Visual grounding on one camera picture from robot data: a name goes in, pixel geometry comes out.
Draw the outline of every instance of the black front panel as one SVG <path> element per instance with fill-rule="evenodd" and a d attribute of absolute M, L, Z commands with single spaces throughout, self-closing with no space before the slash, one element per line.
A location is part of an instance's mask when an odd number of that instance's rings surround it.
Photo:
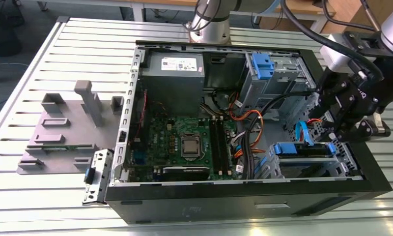
<path fill-rule="evenodd" d="M 109 201 L 127 224 L 315 215 L 358 196 L 337 194 Z"/>

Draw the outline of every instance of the blue latch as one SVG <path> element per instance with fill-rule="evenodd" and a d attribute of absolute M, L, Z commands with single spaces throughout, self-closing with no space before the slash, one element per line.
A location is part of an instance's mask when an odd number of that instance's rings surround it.
<path fill-rule="evenodd" d="M 253 53 L 253 65 L 259 80 L 267 80 L 274 74 L 274 62 L 270 60 L 269 55 L 265 53 Z"/>
<path fill-rule="evenodd" d="M 327 143 L 327 148 L 329 148 L 329 151 L 330 151 L 331 155 L 334 155 L 335 154 L 335 146 L 334 146 L 334 144 Z"/>
<path fill-rule="evenodd" d="M 293 143 L 274 144 L 274 153 L 275 155 L 297 154 L 295 145 Z"/>

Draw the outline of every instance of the red wire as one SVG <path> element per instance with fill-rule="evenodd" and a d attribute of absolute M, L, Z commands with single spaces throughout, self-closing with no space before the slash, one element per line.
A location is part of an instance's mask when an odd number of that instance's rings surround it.
<path fill-rule="evenodd" d="M 141 111 L 141 115 L 139 115 L 138 129 L 137 129 L 134 139 L 138 137 L 138 133 L 139 133 L 139 129 L 141 129 L 141 123 L 142 123 L 142 120 L 143 120 L 145 107 L 146 107 L 146 90 L 143 90 L 143 106 L 142 106 L 142 111 Z"/>
<path fill-rule="evenodd" d="M 317 122 L 322 122 L 322 120 L 321 119 L 315 119 L 315 118 L 313 118 L 313 119 L 309 119 L 307 120 L 307 122 L 306 122 L 306 124 L 310 124 L 310 123 L 313 123 L 314 121 L 317 121 Z M 303 134 L 302 134 L 302 130 L 299 131 L 301 132 L 301 134 L 299 134 L 299 142 L 303 140 Z"/>

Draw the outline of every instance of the metal bracket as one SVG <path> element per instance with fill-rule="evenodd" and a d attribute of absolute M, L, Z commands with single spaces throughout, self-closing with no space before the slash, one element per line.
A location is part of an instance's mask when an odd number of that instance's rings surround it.
<path fill-rule="evenodd" d="M 105 205 L 105 194 L 109 183 L 109 173 L 113 160 L 113 151 L 103 149 L 94 152 L 91 165 L 85 171 L 85 194 L 82 205 Z"/>
<path fill-rule="evenodd" d="M 379 114 L 374 112 L 373 116 L 367 116 L 367 118 L 374 122 L 378 133 L 383 134 L 385 133 L 385 128 L 382 126 L 382 121 L 381 121 Z"/>

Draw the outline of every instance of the white table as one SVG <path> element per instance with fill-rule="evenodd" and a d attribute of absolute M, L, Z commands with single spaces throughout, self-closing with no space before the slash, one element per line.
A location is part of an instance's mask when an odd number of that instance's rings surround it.
<path fill-rule="evenodd" d="M 231 29 L 231 43 L 311 49 L 297 32 Z M 75 80 L 93 81 L 99 99 L 126 91 L 135 40 L 186 42 L 181 25 L 71 18 L 55 23 L 0 113 L 0 233 L 33 235 L 393 235 L 393 192 L 315 217 L 127 226 L 106 206 L 82 207 L 82 174 L 19 176 L 17 162 L 42 112 L 46 92 L 81 99 Z M 393 187 L 393 104 L 382 114 L 391 135 L 367 144 Z"/>
<path fill-rule="evenodd" d="M 45 6 L 43 1 L 37 1 L 33 0 L 38 3 L 38 7 L 42 11 L 45 11 L 47 8 Z M 73 4 L 86 4 L 86 5 L 99 5 L 99 6 L 117 6 L 117 7 L 130 7 L 133 11 L 133 18 L 134 21 L 145 21 L 145 8 L 149 9 L 165 9 L 165 10 L 179 10 L 179 11 L 194 11 L 194 6 L 185 6 L 185 5 L 174 5 L 174 4 L 162 4 L 162 3 L 146 3 L 146 2 L 139 2 L 139 1 L 125 1 L 125 0 L 46 0 L 46 2 L 55 2 L 55 3 L 73 3 Z M 249 12 L 235 12 L 231 11 L 230 14 L 234 15 L 246 15 L 246 16 L 253 16 L 253 22 L 258 24 L 259 22 L 259 17 L 266 16 L 266 17 L 279 17 L 278 12 L 271 12 L 271 13 L 249 13 Z M 294 16 L 297 17 L 298 20 L 309 20 L 314 21 L 311 24 L 310 29 L 319 33 L 327 19 L 319 14 L 302 14 L 302 13 L 294 13 Z"/>

